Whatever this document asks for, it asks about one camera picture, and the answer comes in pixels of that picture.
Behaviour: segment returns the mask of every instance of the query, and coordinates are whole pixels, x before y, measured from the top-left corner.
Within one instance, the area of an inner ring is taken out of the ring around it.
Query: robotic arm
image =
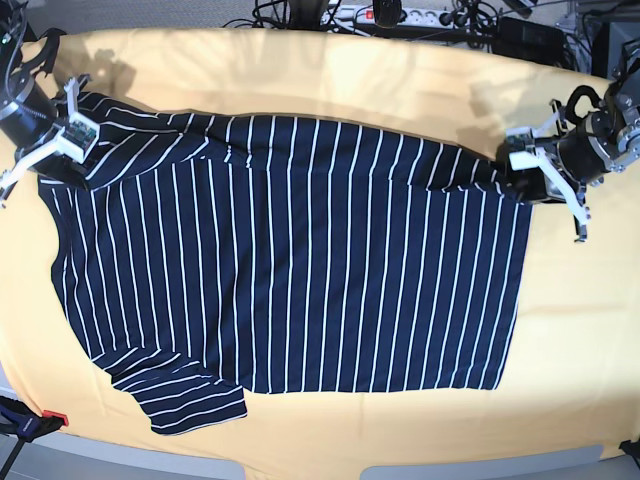
[[[640,38],[623,45],[619,69],[623,73],[603,98],[591,87],[576,88],[566,106],[551,102],[553,114],[541,127],[507,130],[498,151],[520,200],[567,204],[578,242],[586,241],[591,219],[587,186],[597,187],[605,174],[622,173],[640,159],[640,57],[629,60],[639,51]],[[575,107],[585,96],[595,110],[580,117]]]
[[[26,4],[9,0],[5,6],[10,15],[0,21],[0,129],[16,145],[16,165],[0,177],[2,207],[16,182],[30,168],[87,188],[84,176],[95,163],[90,152],[100,132],[99,125],[77,108],[80,86],[89,80],[88,76],[72,78],[64,87],[65,96],[58,100],[49,99],[35,81],[38,73],[52,72],[62,32],[49,30],[42,51],[23,62],[20,47],[27,28]],[[65,104],[66,114],[59,115],[57,105]]]

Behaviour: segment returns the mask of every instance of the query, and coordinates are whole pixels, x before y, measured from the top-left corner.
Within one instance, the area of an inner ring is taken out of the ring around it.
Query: shirt sleeve
[[[148,113],[100,94],[85,95],[80,111],[100,124],[90,154],[94,165],[85,175],[92,190],[163,165],[227,155],[227,144],[208,136],[211,115]]]
[[[93,362],[111,375],[116,389],[133,395],[155,433],[177,435],[247,415],[240,385],[180,353],[131,348]]]

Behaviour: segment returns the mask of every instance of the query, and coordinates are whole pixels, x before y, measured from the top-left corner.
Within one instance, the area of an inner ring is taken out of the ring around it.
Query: black device
[[[373,0],[373,15],[379,27],[395,27],[402,13],[402,0]]]
[[[565,34],[558,28],[503,17],[498,22],[491,51],[497,55],[542,65],[562,64]]]

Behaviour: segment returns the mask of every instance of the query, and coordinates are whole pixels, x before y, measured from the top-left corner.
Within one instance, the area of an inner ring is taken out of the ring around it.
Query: cable
[[[248,23],[249,25],[253,26],[253,21],[252,20],[248,20],[246,18],[234,18],[233,20],[229,20],[227,23],[225,23],[221,28],[227,28],[229,25],[231,25],[232,23],[235,22],[245,22]]]
[[[584,37],[587,40],[587,45],[589,45],[589,53],[591,53],[591,51],[593,50],[593,43],[591,42],[591,39],[589,38],[589,32],[587,32],[587,17],[589,17],[589,16],[601,17],[603,15],[608,15],[610,13],[615,12],[620,7],[626,7],[627,5],[635,5],[637,3],[640,3],[640,1],[639,0],[622,0],[620,3],[617,3],[613,7],[608,8],[606,10],[593,9],[593,10],[589,10],[588,12],[585,12],[585,14],[582,15],[582,18],[581,18],[582,33],[584,33]]]
[[[483,0],[454,0],[454,9],[450,13],[452,21],[459,25],[459,22],[466,23],[470,21],[468,25],[469,33],[478,36],[495,36],[498,33],[498,24],[495,18],[499,16],[499,12]],[[483,45],[473,40],[467,41],[467,45],[477,50],[482,48]]]
[[[362,30],[358,30],[357,28],[351,27],[349,25],[347,25],[346,23],[343,23],[341,20],[334,20],[333,21],[337,26],[339,26],[340,28],[343,28],[355,35],[360,35],[361,37],[371,37],[372,35],[370,33],[367,32],[363,32]]]
[[[20,51],[20,46],[22,45],[22,42],[24,41],[24,35],[27,32],[27,20],[25,18],[24,15],[24,9],[26,8],[26,4],[21,5],[20,6],[20,34],[18,35],[18,38],[16,39],[16,42],[13,46],[13,51],[11,52],[11,57],[9,59],[9,64],[7,65],[7,69],[4,72],[4,91],[5,94],[7,95],[7,97],[9,97],[10,103],[15,103],[18,106],[19,110],[22,110],[25,113],[28,113],[30,115],[33,115],[34,117],[38,117],[41,118],[42,120],[50,120],[53,121],[54,119],[52,119],[49,115],[39,112],[37,110],[34,110],[33,108],[30,108],[28,106],[26,106],[24,103],[22,103],[20,100],[18,100],[14,95],[13,92],[11,91],[11,87],[10,87],[10,80],[11,80],[11,73],[12,73],[12,68],[13,68],[13,64],[16,61],[16,57],[18,55],[18,52]]]
[[[560,3],[571,3],[573,0],[553,0],[551,2],[544,2],[544,3],[538,3],[537,5],[531,5],[528,7],[521,7],[521,8],[514,8],[513,10],[507,10],[505,12],[501,12],[498,15],[493,15],[492,17],[490,17],[492,20],[493,19],[500,19],[500,17],[504,16],[504,15],[508,15],[510,13],[517,13],[523,10],[526,10],[528,8],[539,8],[539,7],[544,7],[546,5],[558,5]],[[582,5],[588,5],[588,4],[596,4],[596,3],[602,3],[602,0],[585,0],[580,2]],[[408,40],[409,42],[417,42],[420,40],[427,40],[429,38],[433,38],[433,37],[437,37],[439,35],[444,35],[444,34],[450,34],[451,32],[459,32],[459,31],[468,31],[468,29],[471,28],[471,25],[466,25],[464,27],[460,27],[460,28],[453,28],[451,30],[446,30],[446,31],[441,31],[441,32],[434,32],[431,33],[429,35],[424,35],[422,37],[417,37],[417,38],[412,38],[411,40]]]
[[[333,11],[331,12],[331,14],[329,15],[329,21],[327,22],[327,25],[331,25],[335,18],[336,18],[336,13],[338,12],[338,10],[340,9],[340,5],[342,5],[342,0],[338,0],[338,3],[336,4],[336,6],[333,8]]]
[[[272,25],[275,28],[279,28],[279,29],[286,29],[288,27],[288,23],[287,22],[283,22],[281,20],[273,20],[272,18],[268,18],[268,17],[264,17],[260,14],[260,10],[262,10],[263,8],[267,8],[267,7],[273,7],[275,8],[276,5],[280,5],[281,3],[286,3],[287,0],[273,0],[271,2],[267,2],[267,3],[263,3],[262,5],[260,5],[258,3],[258,0],[255,1],[255,8],[253,9],[253,11],[251,12],[251,16],[253,18],[255,18],[255,24],[256,26],[260,26],[264,28],[264,24],[265,22]]]

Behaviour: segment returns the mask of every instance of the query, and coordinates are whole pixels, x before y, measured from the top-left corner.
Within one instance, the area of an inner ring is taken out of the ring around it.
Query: red clamp
[[[59,418],[64,423],[65,427],[69,426],[69,419],[63,413],[51,412],[49,410],[43,410],[42,412],[43,418]]]

